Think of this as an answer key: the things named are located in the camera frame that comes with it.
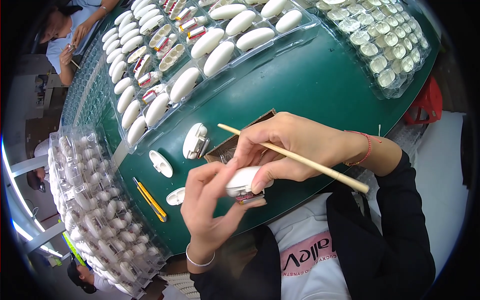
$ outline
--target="green table surface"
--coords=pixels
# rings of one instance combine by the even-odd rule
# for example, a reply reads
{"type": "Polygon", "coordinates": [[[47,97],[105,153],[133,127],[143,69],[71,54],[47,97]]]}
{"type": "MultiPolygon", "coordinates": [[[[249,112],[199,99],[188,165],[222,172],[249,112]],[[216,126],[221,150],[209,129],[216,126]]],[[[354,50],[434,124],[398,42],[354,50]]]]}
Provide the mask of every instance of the green table surface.
{"type": "MultiPolygon", "coordinates": [[[[121,12],[121,9],[116,9],[113,16],[121,12]]],[[[231,136],[229,132],[219,129],[216,126],[218,123],[240,129],[275,108],[340,130],[377,135],[378,125],[381,124],[381,135],[385,135],[420,91],[439,51],[438,38],[428,20],[417,12],[412,12],[412,15],[420,23],[432,50],[401,98],[377,99],[360,68],[364,64],[355,59],[354,50],[339,44],[325,29],[320,28],[318,36],[311,42],[275,57],[202,105],[196,105],[192,98],[162,124],[161,128],[169,128],[168,132],[153,142],[149,149],[167,158],[173,167],[171,178],[166,178],[153,168],[148,151],[142,155],[127,155],[119,167],[127,188],[173,254],[185,252],[190,235],[180,214],[180,205],[168,205],[166,196],[185,186],[191,168],[206,163],[203,158],[190,160],[183,157],[183,141],[190,127],[198,122],[207,127],[207,136],[211,139],[210,150],[231,136]],[[132,181],[133,176],[143,183],[165,210],[167,222],[160,222],[141,197],[132,181]]],[[[100,119],[112,152],[121,141],[113,109],[108,102],[100,119]]],[[[348,168],[339,165],[335,169],[344,172],[348,168]]],[[[236,233],[268,222],[301,205],[331,181],[324,175],[304,182],[276,180],[265,196],[268,205],[249,210],[236,233]]],[[[219,199],[214,216],[224,215],[233,202],[231,198],[219,199]]]]}

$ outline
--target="hand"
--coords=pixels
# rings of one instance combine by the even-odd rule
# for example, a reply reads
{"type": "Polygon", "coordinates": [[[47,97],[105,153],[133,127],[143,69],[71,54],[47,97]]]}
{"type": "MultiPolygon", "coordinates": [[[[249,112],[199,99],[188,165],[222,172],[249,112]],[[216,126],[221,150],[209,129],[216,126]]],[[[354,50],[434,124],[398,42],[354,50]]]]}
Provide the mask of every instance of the hand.
{"type": "Polygon", "coordinates": [[[262,166],[252,181],[259,193],[272,179],[304,181],[320,173],[296,160],[259,145],[269,142],[327,167],[356,162],[368,151],[367,139],[315,121],[279,112],[274,117],[241,131],[234,157],[240,167],[262,166]]]}
{"type": "Polygon", "coordinates": [[[197,264],[210,261],[218,249],[237,229],[251,207],[266,204],[264,199],[240,205],[235,203],[225,216],[213,218],[218,198],[225,196],[225,186],[238,168],[237,159],[227,165],[213,162],[191,169],[185,183],[181,214],[191,237],[189,257],[197,264]]]}
{"type": "Polygon", "coordinates": [[[73,58],[73,49],[69,47],[70,44],[67,44],[65,46],[65,49],[60,53],[59,59],[60,59],[60,64],[66,66],[68,65],[73,58]]]}
{"type": "Polygon", "coordinates": [[[92,26],[93,24],[91,24],[89,21],[85,21],[78,25],[77,29],[73,33],[72,45],[77,47],[82,41],[82,39],[90,32],[92,26]]]}

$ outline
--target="bamboo chopstick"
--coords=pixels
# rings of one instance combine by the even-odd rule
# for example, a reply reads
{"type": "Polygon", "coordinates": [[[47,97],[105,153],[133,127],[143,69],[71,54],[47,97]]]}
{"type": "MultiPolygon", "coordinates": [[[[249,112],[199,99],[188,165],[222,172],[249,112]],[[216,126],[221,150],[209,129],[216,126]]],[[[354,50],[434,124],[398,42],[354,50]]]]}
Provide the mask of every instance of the bamboo chopstick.
{"type": "MultiPolygon", "coordinates": [[[[232,128],[230,126],[227,126],[225,124],[218,124],[218,127],[220,127],[221,129],[224,129],[228,132],[231,132],[233,134],[236,134],[236,135],[240,135],[240,130],[238,129],[235,129],[235,128],[232,128]]],[[[335,171],[329,167],[326,167],[326,166],[323,166],[323,165],[320,165],[319,163],[316,163],[314,161],[311,161],[307,158],[304,158],[303,156],[300,156],[298,154],[295,154],[293,152],[290,152],[284,148],[281,148],[281,147],[278,147],[277,145],[274,145],[274,144],[271,144],[271,143],[260,143],[260,145],[262,145],[263,147],[266,147],[268,149],[272,149],[280,154],[283,154],[287,157],[290,157],[291,159],[294,159],[298,162],[301,162],[335,180],[338,180],[339,182],[341,183],[344,183],[346,185],[348,185],[349,187],[359,191],[359,192],[362,192],[362,193],[367,193],[368,192],[368,189],[369,189],[369,186],[365,183],[362,183],[356,179],[353,179],[345,174],[342,174],[338,171],[335,171]]]]}
{"type": "Polygon", "coordinates": [[[75,66],[77,66],[78,69],[81,69],[80,66],[74,60],[72,60],[72,62],[75,66]]]}

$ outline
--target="red plastic stool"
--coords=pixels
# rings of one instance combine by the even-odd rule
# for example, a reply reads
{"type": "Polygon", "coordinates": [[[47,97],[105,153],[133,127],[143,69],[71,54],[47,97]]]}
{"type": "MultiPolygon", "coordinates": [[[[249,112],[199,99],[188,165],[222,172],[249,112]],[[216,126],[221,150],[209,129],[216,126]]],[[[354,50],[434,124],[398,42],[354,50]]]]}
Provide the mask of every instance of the red plastic stool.
{"type": "Polygon", "coordinates": [[[417,95],[408,110],[414,111],[414,108],[418,108],[415,120],[408,111],[403,115],[403,118],[408,125],[433,123],[437,120],[440,120],[442,117],[442,93],[440,92],[440,88],[438,87],[438,84],[433,76],[428,76],[427,81],[420,90],[420,93],[417,95]],[[424,120],[420,120],[422,109],[424,109],[428,114],[427,118],[424,120]]]}

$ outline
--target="person's left hand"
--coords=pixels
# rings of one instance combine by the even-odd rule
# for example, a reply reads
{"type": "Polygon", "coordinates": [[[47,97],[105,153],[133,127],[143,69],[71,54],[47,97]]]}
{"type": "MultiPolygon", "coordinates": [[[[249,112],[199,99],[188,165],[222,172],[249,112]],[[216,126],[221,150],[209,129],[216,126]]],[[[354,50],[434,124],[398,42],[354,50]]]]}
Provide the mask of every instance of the person's left hand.
{"type": "Polygon", "coordinates": [[[88,20],[78,25],[77,29],[73,33],[72,45],[78,47],[82,39],[90,32],[92,26],[93,24],[91,24],[88,20]]]}
{"type": "Polygon", "coordinates": [[[188,255],[197,264],[212,258],[214,251],[235,232],[249,208],[266,204],[265,199],[243,205],[235,203],[225,216],[213,218],[217,200],[226,195],[225,186],[237,168],[238,160],[233,158],[226,165],[212,162],[188,173],[180,211],[192,236],[188,255]]]}

